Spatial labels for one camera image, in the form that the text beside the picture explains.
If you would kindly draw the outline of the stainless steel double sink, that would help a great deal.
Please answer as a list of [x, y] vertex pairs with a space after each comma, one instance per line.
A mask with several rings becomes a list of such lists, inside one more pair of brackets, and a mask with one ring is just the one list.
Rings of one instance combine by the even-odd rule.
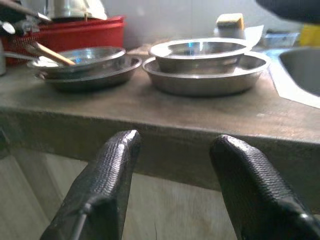
[[277, 48], [265, 54], [278, 95], [320, 109], [320, 47]]

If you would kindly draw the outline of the steel bowl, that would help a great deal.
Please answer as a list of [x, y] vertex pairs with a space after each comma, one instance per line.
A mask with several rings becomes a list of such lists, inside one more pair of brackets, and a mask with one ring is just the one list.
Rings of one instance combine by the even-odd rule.
[[44, 72], [47, 74], [69, 74], [92, 70], [104, 65], [113, 65], [122, 60], [126, 50], [121, 47], [99, 46], [72, 49], [59, 53], [63, 57], [70, 59], [75, 64], [71, 66], [62, 65], [51, 60], [46, 60], [43, 56], [29, 61], [28, 68]]
[[206, 37], [159, 43], [148, 52], [165, 73], [226, 74], [252, 47], [244, 39]]

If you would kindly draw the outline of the red plastic basin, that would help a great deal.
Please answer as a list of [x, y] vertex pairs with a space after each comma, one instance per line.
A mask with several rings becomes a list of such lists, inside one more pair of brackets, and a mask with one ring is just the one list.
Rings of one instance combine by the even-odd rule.
[[65, 23], [43, 24], [37, 32], [24, 36], [0, 33], [5, 51], [28, 54], [27, 44], [38, 42], [55, 52], [90, 47], [120, 47], [124, 45], [125, 17], [114, 16], [106, 20], [89, 19]]

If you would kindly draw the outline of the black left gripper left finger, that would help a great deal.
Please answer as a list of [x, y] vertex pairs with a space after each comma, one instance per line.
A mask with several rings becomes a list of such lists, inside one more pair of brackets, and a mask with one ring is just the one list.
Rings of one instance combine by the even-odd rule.
[[73, 181], [39, 240], [122, 240], [140, 147], [135, 129], [109, 138]]

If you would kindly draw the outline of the white ceramic bowl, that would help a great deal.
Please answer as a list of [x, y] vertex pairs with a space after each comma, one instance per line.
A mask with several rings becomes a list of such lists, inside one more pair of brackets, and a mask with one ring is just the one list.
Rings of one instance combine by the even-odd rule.
[[245, 27], [241, 29], [239, 27], [216, 27], [213, 30], [215, 37], [219, 38], [233, 38], [247, 41], [247, 43], [254, 47], [256, 46], [263, 34], [264, 25]]

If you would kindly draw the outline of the small clear plastic container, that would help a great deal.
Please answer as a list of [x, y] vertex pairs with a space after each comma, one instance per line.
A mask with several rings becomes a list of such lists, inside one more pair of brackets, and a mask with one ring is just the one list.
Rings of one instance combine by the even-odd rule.
[[267, 48], [289, 48], [295, 45], [299, 36], [299, 32], [268, 32], [262, 43]]

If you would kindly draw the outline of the wooden chopstick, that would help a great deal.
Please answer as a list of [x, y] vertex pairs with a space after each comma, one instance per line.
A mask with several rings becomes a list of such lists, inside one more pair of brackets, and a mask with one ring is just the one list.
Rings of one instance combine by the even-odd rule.
[[31, 46], [38, 52], [40, 53], [41, 56], [45, 56], [57, 63], [61, 63], [65, 66], [73, 66], [76, 63], [73, 62], [72, 60], [60, 55], [59, 53], [45, 47], [44, 45], [38, 43], [38, 42], [33, 42]]

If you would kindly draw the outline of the yellow sponge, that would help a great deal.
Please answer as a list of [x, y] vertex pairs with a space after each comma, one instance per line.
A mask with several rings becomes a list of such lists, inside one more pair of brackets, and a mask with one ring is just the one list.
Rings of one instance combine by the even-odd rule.
[[216, 20], [218, 28], [236, 28], [239, 30], [245, 29], [244, 16], [242, 13], [224, 13]]

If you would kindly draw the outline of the steel pot lid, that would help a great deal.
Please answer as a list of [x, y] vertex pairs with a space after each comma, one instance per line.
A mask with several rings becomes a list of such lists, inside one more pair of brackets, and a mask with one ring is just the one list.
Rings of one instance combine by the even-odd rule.
[[55, 22], [108, 19], [101, 0], [45, 0], [44, 13]]

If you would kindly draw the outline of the yellow dish soap pump bottle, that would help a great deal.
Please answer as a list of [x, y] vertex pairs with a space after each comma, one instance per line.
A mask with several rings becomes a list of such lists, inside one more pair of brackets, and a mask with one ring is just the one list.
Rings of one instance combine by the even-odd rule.
[[320, 24], [304, 24], [299, 36], [299, 45], [320, 47]]

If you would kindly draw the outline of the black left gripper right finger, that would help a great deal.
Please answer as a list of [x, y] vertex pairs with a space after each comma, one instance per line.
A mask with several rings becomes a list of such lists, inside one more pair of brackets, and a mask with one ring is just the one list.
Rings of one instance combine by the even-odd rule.
[[258, 148], [222, 134], [209, 155], [237, 240], [320, 240], [320, 221]]

